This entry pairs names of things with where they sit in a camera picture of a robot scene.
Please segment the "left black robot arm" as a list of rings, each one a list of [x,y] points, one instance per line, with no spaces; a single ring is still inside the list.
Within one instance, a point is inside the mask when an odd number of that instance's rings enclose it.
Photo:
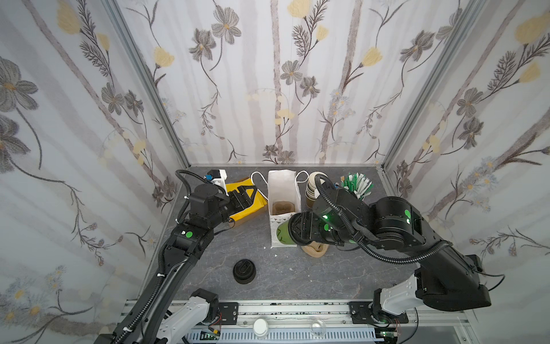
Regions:
[[[214,239],[214,229],[232,215],[254,204],[256,186],[225,191],[213,183],[194,190],[185,183],[186,200],[178,224],[158,251],[156,276],[112,333],[101,334],[96,343],[169,343],[173,335],[161,328],[176,292]]]

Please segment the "stack of black lids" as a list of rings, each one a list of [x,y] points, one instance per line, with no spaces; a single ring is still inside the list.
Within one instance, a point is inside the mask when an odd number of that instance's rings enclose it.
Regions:
[[[249,284],[256,277],[256,265],[250,259],[241,259],[233,266],[232,274],[239,284]]]

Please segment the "white paper bag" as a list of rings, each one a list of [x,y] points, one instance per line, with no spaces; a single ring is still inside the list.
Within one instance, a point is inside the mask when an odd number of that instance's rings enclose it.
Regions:
[[[307,182],[309,173],[292,170],[271,170],[267,177],[255,171],[250,175],[254,186],[254,178],[258,176],[266,184],[267,192],[262,196],[267,200],[269,212],[269,229],[272,238],[272,248],[296,247],[289,233],[289,220],[302,212],[302,198],[299,184]]]

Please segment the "green paper coffee cup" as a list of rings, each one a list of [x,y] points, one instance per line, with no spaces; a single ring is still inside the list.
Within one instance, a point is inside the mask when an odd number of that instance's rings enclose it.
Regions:
[[[278,239],[279,243],[286,246],[296,246],[295,241],[292,239],[292,236],[290,234],[289,230],[289,223],[290,220],[286,220],[285,222],[282,222],[276,229],[276,238]]]

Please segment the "brown pulp cup carrier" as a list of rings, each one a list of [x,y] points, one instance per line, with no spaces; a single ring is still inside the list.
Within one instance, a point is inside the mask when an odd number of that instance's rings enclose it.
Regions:
[[[294,203],[288,201],[278,201],[273,203],[271,215],[277,216],[295,212],[296,208]]]
[[[320,244],[317,242],[312,242],[310,245],[303,246],[302,251],[313,258],[321,258],[323,257],[327,251],[329,246],[326,244]]]

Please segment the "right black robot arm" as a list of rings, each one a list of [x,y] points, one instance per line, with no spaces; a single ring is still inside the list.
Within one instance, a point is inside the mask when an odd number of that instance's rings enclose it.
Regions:
[[[419,266],[406,281],[377,289],[369,305],[353,306],[360,322],[407,323],[407,310],[421,305],[445,312],[491,306],[489,289],[480,280],[481,258],[462,255],[407,200],[386,196],[367,204],[359,197],[363,186],[348,181],[336,186],[322,174],[315,184],[319,196],[312,209],[278,226],[280,242],[301,247],[351,243],[378,261]]]

